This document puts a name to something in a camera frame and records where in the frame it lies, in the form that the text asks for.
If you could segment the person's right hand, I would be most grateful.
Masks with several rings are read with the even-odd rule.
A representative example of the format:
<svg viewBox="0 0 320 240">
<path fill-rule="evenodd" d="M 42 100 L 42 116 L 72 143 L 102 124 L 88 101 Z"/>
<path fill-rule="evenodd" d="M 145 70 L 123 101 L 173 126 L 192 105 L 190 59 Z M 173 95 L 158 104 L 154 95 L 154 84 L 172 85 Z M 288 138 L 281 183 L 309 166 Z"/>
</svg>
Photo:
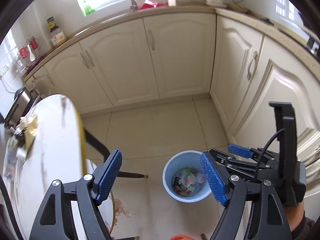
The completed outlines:
<svg viewBox="0 0 320 240">
<path fill-rule="evenodd" d="M 284 207 L 286 218 L 290 227 L 290 230 L 293 231 L 299 226 L 304 217 L 304 201 L 298 203 L 296 207 L 294 206 L 285 206 Z"/>
</svg>

